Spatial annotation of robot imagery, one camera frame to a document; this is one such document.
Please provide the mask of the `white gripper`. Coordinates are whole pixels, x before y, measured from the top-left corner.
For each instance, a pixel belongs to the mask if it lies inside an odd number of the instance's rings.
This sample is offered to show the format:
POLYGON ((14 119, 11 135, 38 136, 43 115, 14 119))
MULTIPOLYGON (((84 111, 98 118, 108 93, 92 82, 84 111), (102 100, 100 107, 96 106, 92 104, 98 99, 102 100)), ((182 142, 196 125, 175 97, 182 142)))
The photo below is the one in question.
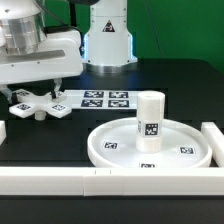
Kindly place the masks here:
POLYGON ((61 78, 78 76, 83 71, 80 45, 80 33, 71 30, 49 34, 32 54, 12 56, 1 47, 0 92, 11 103, 12 91, 6 85, 54 79, 51 98, 58 98, 61 78))

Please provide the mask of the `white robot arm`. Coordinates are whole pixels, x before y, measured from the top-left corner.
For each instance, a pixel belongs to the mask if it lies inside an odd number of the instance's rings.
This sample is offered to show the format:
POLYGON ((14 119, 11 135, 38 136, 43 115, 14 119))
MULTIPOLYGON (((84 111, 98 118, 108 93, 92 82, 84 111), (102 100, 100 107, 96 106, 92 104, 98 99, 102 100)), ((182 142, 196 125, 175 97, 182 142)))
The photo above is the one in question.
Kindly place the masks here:
POLYGON ((90 29, 44 25, 47 9, 40 0, 0 0, 0 92, 8 86, 78 76, 85 67, 117 72, 135 63, 127 29, 127 0, 66 0, 90 7, 90 29))

